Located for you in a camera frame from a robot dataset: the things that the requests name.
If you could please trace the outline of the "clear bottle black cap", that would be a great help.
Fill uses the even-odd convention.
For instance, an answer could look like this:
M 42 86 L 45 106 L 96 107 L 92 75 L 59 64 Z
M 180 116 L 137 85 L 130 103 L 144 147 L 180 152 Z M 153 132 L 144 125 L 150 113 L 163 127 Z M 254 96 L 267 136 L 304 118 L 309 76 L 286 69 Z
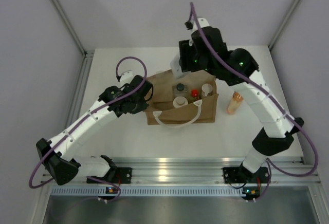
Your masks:
M 189 97 L 189 87 L 183 83 L 177 83 L 172 86 L 173 98 Z

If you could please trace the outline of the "round white jar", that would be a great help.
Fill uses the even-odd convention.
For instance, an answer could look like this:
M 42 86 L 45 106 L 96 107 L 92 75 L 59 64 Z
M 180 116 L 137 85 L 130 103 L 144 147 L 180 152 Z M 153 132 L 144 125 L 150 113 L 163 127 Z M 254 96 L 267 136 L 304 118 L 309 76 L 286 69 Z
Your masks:
M 173 106 L 175 108 L 180 108 L 183 107 L 185 105 L 188 105 L 188 100 L 187 98 L 183 97 L 183 96 L 178 96 L 173 100 Z

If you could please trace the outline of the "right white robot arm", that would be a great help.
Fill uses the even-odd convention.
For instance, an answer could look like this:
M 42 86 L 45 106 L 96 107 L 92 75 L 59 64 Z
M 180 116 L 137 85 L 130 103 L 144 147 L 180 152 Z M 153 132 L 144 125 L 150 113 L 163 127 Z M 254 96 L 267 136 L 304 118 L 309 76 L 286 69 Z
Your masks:
M 259 65 L 243 48 L 228 50 L 219 29 L 205 18 L 188 20 L 185 26 L 191 38 L 179 42 L 179 59 L 175 73 L 204 70 L 242 95 L 263 125 L 252 142 L 252 148 L 236 171 L 243 182 L 252 181 L 265 160 L 290 148 L 298 128 L 289 122 L 270 99 Z

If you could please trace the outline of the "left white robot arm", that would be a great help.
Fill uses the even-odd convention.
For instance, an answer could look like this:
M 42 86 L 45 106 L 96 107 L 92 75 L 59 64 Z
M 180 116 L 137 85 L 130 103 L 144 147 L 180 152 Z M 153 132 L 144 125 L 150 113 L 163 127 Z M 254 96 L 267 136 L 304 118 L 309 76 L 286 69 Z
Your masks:
M 58 185 L 86 177 L 88 183 L 112 182 L 117 166 L 108 156 L 78 157 L 79 149 L 93 134 L 125 114 L 137 114 L 148 107 L 146 95 L 153 84 L 140 75 L 121 87 L 108 87 L 87 112 L 60 134 L 36 143 L 42 165 Z

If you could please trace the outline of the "orange bottle pink cap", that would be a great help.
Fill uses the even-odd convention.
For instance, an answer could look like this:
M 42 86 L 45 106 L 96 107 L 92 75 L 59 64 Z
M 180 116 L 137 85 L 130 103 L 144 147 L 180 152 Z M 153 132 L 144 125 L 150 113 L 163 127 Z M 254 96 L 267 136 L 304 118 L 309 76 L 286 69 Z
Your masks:
M 240 107 L 240 105 L 242 104 L 244 98 L 238 93 L 238 92 L 234 92 L 232 95 L 232 98 L 227 106 L 227 113 L 230 115 L 235 114 L 235 112 L 237 111 L 237 109 Z

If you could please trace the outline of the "yellow bottle red cap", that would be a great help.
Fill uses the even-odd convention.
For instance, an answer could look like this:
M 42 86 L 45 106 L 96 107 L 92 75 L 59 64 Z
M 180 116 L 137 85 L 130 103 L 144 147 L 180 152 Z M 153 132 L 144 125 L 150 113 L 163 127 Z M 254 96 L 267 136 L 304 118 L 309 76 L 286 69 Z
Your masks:
M 198 101 L 199 99 L 200 99 L 199 91 L 197 89 L 192 89 L 191 92 L 190 92 L 190 96 L 189 96 L 190 103 Z

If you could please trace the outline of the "brown canvas tote bag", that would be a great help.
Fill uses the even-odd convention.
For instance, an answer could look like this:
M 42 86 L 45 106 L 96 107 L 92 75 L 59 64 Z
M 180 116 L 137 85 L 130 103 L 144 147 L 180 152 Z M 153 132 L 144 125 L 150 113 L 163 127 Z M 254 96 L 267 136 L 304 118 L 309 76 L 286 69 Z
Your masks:
M 144 111 L 148 125 L 176 125 L 185 126 L 191 123 L 213 123 L 216 117 L 217 85 L 215 77 L 201 70 L 189 73 L 183 78 L 174 78 L 172 71 L 167 70 L 147 78 L 153 84 L 153 96 L 148 101 L 148 108 Z M 189 96 L 192 89 L 199 91 L 200 99 L 180 108 L 173 106 L 172 86 L 183 83 L 189 87 Z M 206 98 L 201 98 L 201 87 L 209 83 L 213 92 Z

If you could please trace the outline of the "white bottle dark cap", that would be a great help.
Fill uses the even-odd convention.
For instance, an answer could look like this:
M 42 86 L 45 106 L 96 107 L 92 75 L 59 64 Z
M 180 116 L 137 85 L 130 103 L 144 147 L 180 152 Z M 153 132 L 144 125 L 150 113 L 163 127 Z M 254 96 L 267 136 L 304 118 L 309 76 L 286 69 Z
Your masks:
M 182 68 L 179 64 L 180 55 L 177 54 L 170 63 L 171 71 L 176 79 L 183 78 L 187 73 L 182 71 Z

